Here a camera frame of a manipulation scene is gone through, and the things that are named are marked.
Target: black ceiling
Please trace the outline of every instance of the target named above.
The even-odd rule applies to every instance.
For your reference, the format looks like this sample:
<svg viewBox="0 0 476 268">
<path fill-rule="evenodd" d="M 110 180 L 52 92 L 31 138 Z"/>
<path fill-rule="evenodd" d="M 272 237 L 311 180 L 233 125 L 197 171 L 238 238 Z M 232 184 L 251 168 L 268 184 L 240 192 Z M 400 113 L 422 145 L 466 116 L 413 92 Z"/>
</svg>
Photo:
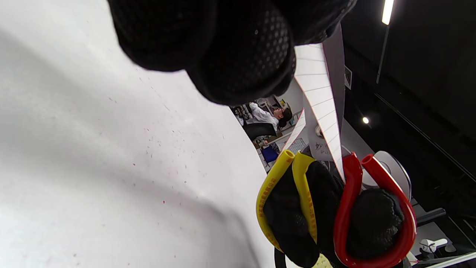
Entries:
<svg viewBox="0 0 476 268">
<path fill-rule="evenodd" d="M 345 118 L 375 151 L 402 162 L 426 208 L 475 216 L 476 1 L 395 0 L 377 84 L 384 2 L 358 0 L 342 21 L 353 72 Z"/>
<path fill-rule="evenodd" d="M 476 1 L 395 0 L 382 76 L 384 0 L 342 21 L 346 66 L 476 175 Z"/>
</svg>

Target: desk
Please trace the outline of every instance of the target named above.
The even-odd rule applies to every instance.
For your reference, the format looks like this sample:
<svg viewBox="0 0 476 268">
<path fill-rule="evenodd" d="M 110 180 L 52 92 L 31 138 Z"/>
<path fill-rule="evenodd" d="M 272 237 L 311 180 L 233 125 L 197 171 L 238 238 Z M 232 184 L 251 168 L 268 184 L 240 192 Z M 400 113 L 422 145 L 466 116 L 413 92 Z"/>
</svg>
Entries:
<svg viewBox="0 0 476 268">
<path fill-rule="evenodd" d="M 186 73 L 133 65 L 105 1 L 4 1 L 0 45 L 3 267 L 274 266 L 252 143 Z"/>
</svg>

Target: person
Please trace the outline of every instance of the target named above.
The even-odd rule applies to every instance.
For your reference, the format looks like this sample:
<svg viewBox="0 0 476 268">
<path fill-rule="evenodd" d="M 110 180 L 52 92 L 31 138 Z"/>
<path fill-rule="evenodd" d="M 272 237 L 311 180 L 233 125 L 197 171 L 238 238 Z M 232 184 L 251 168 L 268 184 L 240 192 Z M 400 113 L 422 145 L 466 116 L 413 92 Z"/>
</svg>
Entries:
<svg viewBox="0 0 476 268">
<path fill-rule="evenodd" d="M 256 103 L 250 103 L 249 107 L 251 109 L 250 112 L 253 115 L 253 118 L 246 120 L 246 124 L 269 123 L 273 125 L 276 132 L 278 131 L 278 126 L 285 126 L 286 123 L 293 117 L 293 113 L 289 107 L 275 109 L 273 110 L 273 114 L 264 111 Z M 244 125 L 244 120 L 237 115 L 235 116 L 240 124 Z"/>
</svg>

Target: office chair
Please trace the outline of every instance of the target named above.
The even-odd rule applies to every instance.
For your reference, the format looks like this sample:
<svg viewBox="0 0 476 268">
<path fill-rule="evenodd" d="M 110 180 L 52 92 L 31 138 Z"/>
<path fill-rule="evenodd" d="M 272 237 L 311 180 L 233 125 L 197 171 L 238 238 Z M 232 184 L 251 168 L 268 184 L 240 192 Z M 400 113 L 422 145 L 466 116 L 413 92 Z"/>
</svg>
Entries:
<svg viewBox="0 0 476 268">
<path fill-rule="evenodd" d="M 254 124 L 247 124 L 243 126 L 243 129 L 248 135 L 248 138 L 251 141 L 254 141 L 259 136 L 269 135 L 269 136 L 276 136 L 276 131 L 274 127 L 270 123 L 254 123 Z"/>
</svg>

